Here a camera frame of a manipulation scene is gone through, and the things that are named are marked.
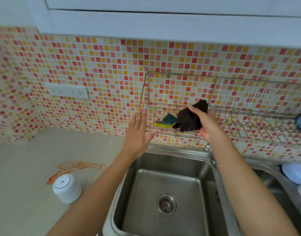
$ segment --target double sink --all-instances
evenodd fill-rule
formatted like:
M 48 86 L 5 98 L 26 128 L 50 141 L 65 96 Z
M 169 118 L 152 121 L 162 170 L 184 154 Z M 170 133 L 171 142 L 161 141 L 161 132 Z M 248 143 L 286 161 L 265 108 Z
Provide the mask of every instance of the double sink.
M 104 236 L 243 235 L 211 153 L 151 145 L 133 162 L 110 207 Z M 301 235 L 301 197 L 277 162 L 247 159 Z

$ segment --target cabinet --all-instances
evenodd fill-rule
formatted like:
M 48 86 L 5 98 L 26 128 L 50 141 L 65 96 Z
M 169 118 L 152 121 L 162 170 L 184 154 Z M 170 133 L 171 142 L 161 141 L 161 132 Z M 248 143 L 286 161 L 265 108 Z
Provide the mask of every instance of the cabinet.
M 301 0 L 27 0 L 41 33 L 301 47 Z

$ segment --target mosaic tile backsplash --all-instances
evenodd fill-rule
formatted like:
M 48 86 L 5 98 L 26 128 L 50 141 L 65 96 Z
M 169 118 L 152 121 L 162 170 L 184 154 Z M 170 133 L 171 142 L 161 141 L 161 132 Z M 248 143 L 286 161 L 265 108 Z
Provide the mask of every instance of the mosaic tile backsplash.
M 181 79 L 169 83 L 172 90 L 184 84 L 186 75 L 301 84 L 301 49 L 41 35 L 35 28 L 0 27 L 0 139 L 24 144 L 44 127 L 125 135 L 139 108 L 145 73 L 166 70 L 180 74 Z M 184 104 L 196 94 L 196 81 L 187 79 L 186 91 L 175 100 Z M 86 86 L 90 99 L 51 96 L 45 83 Z M 301 98 L 292 102 L 301 103 Z M 206 144 L 161 134 L 154 141 Z M 301 147 L 234 143 L 243 154 L 301 162 Z

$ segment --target cabinet door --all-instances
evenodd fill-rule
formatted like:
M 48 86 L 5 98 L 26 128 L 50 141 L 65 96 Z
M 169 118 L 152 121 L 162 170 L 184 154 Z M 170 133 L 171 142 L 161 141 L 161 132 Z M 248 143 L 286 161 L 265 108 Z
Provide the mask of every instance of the cabinet door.
M 46 0 L 50 9 L 301 17 L 301 0 Z

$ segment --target person's left hand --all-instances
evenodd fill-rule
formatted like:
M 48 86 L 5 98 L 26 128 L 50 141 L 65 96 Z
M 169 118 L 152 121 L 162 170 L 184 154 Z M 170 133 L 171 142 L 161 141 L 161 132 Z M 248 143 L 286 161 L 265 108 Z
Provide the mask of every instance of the person's left hand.
M 152 130 L 145 139 L 146 111 L 134 113 L 125 135 L 121 152 L 132 157 L 134 160 L 148 148 L 150 141 L 157 133 L 157 129 Z

